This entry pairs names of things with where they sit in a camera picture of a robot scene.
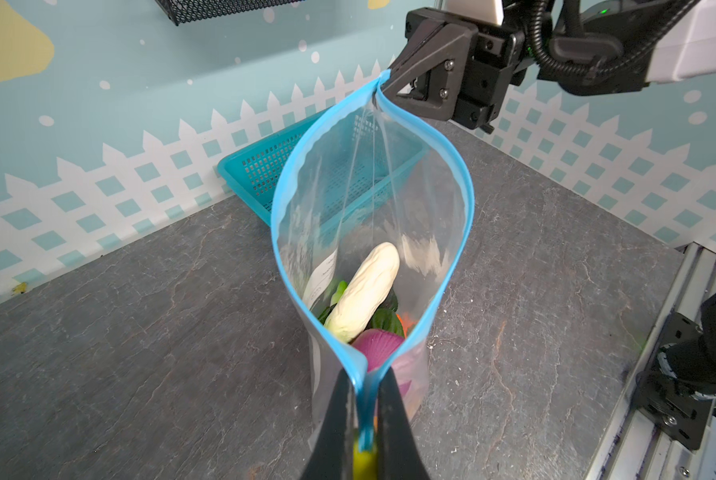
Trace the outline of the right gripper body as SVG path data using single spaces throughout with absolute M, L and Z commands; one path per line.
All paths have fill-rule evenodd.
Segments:
M 472 48 L 453 117 L 449 120 L 467 129 L 490 129 L 499 115 L 508 88 L 518 85 L 529 66 L 526 53 L 527 1 L 494 1 L 503 12 L 496 25 L 451 8 L 418 8 L 407 13 L 408 41 L 420 26 L 475 26 L 477 42 Z

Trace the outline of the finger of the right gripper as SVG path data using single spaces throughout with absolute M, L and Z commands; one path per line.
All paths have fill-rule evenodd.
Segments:
M 418 27 L 390 67 L 382 94 L 418 117 L 451 119 L 477 36 L 475 26 Z

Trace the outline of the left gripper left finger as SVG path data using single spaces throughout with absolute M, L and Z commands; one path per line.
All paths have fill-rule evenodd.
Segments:
M 344 370 L 337 376 L 314 450 L 300 480 L 353 478 L 356 395 Z

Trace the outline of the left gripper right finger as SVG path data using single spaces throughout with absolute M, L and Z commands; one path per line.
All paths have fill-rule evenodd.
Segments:
M 429 480 L 406 416 L 393 369 L 379 384 L 377 478 L 380 480 Z

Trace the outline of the purple onion toy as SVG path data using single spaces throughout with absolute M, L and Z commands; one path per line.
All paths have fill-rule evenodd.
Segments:
M 368 363 L 367 372 L 378 370 L 385 361 L 404 342 L 404 338 L 381 329 L 367 329 L 363 331 L 351 346 L 362 353 Z M 410 358 L 399 357 L 392 365 L 400 393 L 403 397 L 411 388 L 413 361 Z

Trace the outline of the orange carrot toy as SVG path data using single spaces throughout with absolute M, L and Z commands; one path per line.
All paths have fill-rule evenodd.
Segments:
M 398 318 L 398 321 L 400 322 L 400 325 L 403 330 L 403 335 L 405 338 L 407 338 L 410 333 L 413 331 L 416 321 L 413 320 L 408 314 L 404 313 L 397 313 L 396 317 Z

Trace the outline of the white radish toy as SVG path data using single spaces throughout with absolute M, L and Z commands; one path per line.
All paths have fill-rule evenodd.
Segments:
M 371 290 L 379 290 L 374 295 L 374 303 L 364 308 L 364 315 L 372 315 L 377 308 L 377 304 L 382 302 L 387 296 L 388 290 L 392 287 L 397 276 L 400 266 L 400 257 L 397 248 L 390 242 L 384 242 L 377 245 L 359 266 L 353 278 L 348 282 L 351 290 L 355 289 L 359 294 L 366 294 Z M 340 305 L 335 313 L 340 310 L 345 313 L 352 310 L 352 314 L 358 316 L 359 310 L 356 303 L 350 305 L 346 301 L 346 305 Z

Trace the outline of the green leafy vegetable toy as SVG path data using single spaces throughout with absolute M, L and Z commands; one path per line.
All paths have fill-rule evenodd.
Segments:
M 331 295 L 329 305 L 318 316 L 318 321 L 325 325 L 335 337 L 338 337 L 346 343 L 354 341 L 363 331 L 377 329 L 390 332 L 401 338 L 406 336 L 403 322 L 397 314 L 398 298 L 392 288 L 387 292 L 384 300 L 377 304 L 377 308 L 372 315 L 364 315 L 364 308 L 374 303 L 374 295 L 379 290 L 371 290 L 366 294 L 359 294 L 355 289 L 351 290 L 346 281 L 340 281 L 336 290 Z M 350 305 L 354 303 L 359 310 L 358 316 L 352 314 L 352 310 L 345 313 L 340 310 L 338 314 L 335 310 L 342 304 L 346 305 L 346 301 Z

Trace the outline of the teal plastic basket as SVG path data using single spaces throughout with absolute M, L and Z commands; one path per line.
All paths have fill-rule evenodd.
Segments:
M 341 243 L 367 248 L 392 239 L 398 198 L 430 147 L 371 107 L 341 119 L 335 119 L 333 109 L 324 114 L 333 124 L 315 136 L 299 171 L 294 211 L 277 228 L 279 246 L 300 241 L 316 249 Z M 310 139 L 308 131 L 320 117 L 299 121 L 219 162 L 220 176 L 264 223 L 271 222 L 287 160 L 295 146 Z

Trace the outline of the clear zip top bag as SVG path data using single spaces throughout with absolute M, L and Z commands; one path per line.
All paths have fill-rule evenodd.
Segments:
M 445 288 L 474 219 L 474 187 L 453 144 L 392 103 L 381 74 L 326 110 L 286 160 L 271 208 L 272 246 L 281 278 L 311 346 L 313 420 L 339 373 L 356 395 L 357 440 L 374 440 L 381 379 L 393 372 L 413 415 L 427 389 L 424 350 Z M 399 267 L 390 291 L 403 344 L 378 366 L 321 318 L 341 282 L 351 282 L 382 244 Z

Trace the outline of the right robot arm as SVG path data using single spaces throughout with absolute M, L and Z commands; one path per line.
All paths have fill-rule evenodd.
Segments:
M 446 1 L 409 12 L 405 35 L 383 98 L 485 132 L 531 66 L 576 96 L 716 74 L 714 0 Z

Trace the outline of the aluminium front rail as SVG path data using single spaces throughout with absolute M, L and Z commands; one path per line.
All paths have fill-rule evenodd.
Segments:
M 589 479 L 716 479 L 716 253 L 689 245 Z

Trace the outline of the black mesh wall basket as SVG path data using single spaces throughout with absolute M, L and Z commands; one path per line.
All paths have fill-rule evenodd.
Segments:
M 295 3 L 295 0 L 156 0 L 175 26 Z

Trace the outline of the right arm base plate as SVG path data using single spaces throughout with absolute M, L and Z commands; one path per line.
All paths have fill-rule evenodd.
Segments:
M 696 340 L 699 336 L 700 327 L 695 322 L 676 311 L 670 312 L 645 369 L 636 375 L 631 400 L 633 409 L 690 451 L 701 446 L 714 399 L 695 397 L 690 387 L 663 371 L 658 355 L 666 347 Z

